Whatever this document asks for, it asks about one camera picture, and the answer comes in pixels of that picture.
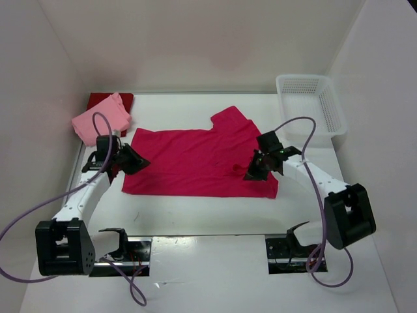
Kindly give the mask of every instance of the red cloth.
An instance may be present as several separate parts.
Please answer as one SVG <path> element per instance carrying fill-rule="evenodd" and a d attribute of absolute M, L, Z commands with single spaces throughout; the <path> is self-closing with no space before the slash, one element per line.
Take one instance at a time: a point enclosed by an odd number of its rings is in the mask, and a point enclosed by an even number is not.
<path fill-rule="evenodd" d="M 261 133 L 235 107 L 211 117 L 211 130 L 138 128 L 132 147 L 151 162 L 126 175 L 123 192 L 166 196 L 275 198 L 278 181 L 244 181 Z"/>
<path fill-rule="evenodd" d="M 119 93 L 123 101 L 123 106 L 126 112 L 130 113 L 133 104 L 133 93 Z M 112 93 L 91 93 L 89 103 L 87 104 L 87 110 L 90 110 L 93 106 L 96 106 L 101 101 L 111 96 Z M 122 131 L 121 137 L 126 136 L 126 130 Z"/>

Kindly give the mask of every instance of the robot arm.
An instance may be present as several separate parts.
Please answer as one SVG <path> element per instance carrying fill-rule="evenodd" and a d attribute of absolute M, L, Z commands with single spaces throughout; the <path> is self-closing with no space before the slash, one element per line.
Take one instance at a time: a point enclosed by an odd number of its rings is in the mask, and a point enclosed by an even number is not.
<path fill-rule="evenodd" d="M 260 135 L 257 141 L 260 150 L 255 150 L 245 179 L 266 180 L 270 171 L 278 171 L 313 192 L 304 166 L 308 162 L 324 203 L 328 242 L 343 249 L 375 232 L 375 219 L 363 186 L 339 181 L 309 160 L 302 160 L 297 148 L 283 148 L 274 131 Z M 295 245 L 309 246 L 321 242 L 321 228 L 321 222 L 307 222 L 291 228 L 287 234 L 294 235 Z"/>
<path fill-rule="evenodd" d="M 87 226 L 102 195 L 110 187 L 119 170 L 134 174 L 150 164 L 129 145 L 113 136 L 111 157 L 106 170 L 87 186 L 73 193 L 64 207 L 49 221 L 42 221 L 35 230 L 40 274 L 89 275 L 94 262 L 102 256 L 123 252 L 127 235 L 123 229 L 106 229 L 90 236 Z M 82 169 L 78 184 L 84 185 L 100 168 L 109 149 L 109 136 L 97 137 L 97 151 Z"/>

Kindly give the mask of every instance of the white basket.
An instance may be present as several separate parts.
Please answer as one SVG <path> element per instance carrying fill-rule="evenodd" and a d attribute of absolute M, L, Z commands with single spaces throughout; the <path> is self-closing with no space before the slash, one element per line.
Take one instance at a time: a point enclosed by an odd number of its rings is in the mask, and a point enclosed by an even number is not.
<path fill-rule="evenodd" d="M 347 123 L 330 78 L 280 75 L 276 78 L 276 89 L 283 122 L 299 116 L 314 118 L 317 123 L 314 142 L 346 133 Z M 311 127 L 311 121 L 300 120 L 285 125 L 283 131 L 288 140 L 305 141 Z"/>

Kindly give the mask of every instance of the pink cloth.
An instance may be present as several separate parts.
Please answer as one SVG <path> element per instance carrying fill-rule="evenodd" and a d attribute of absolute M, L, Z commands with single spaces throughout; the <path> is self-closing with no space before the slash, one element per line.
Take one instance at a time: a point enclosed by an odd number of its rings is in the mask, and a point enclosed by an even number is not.
<path fill-rule="evenodd" d="M 103 113 L 110 122 L 112 130 L 123 131 L 129 128 L 132 117 L 126 112 L 120 94 L 113 93 L 90 110 L 72 119 L 72 126 L 77 135 L 87 146 L 96 145 L 97 133 L 93 126 L 93 113 Z M 101 135 L 108 134 L 106 123 L 96 117 L 96 125 Z"/>
<path fill-rule="evenodd" d="M 122 191 L 129 194 L 275 198 L 278 181 L 244 181 L 261 133 L 239 110 L 211 117 L 211 130 L 138 128 L 132 147 L 151 164 L 126 175 Z"/>

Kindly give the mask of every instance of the tabletop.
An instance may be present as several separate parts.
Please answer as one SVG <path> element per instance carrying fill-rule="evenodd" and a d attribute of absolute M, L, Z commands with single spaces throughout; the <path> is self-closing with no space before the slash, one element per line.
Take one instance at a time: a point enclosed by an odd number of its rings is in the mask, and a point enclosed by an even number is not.
<path fill-rule="evenodd" d="M 134 121 L 123 141 L 132 140 L 136 127 L 210 129 L 210 116 L 232 105 L 262 133 L 282 122 L 277 95 L 136 95 Z M 79 163 L 91 151 L 85 149 Z M 330 140 L 306 154 L 342 179 Z M 276 176 L 275 200 L 132 196 L 121 192 L 123 177 L 119 174 L 103 195 L 89 232 L 123 227 L 129 235 L 154 236 L 150 276 L 137 279 L 148 306 L 133 302 L 120 277 L 66 276 L 28 285 L 21 313 L 397 312 L 372 236 L 349 247 L 354 274 L 341 288 L 321 287 L 308 274 L 268 274 L 263 234 L 319 218 L 314 195 L 285 177 Z M 326 261 L 328 273 L 317 276 L 327 283 L 342 281 L 349 272 L 346 254 L 328 245 Z M 32 278 L 38 276 L 35 263 Z"/>

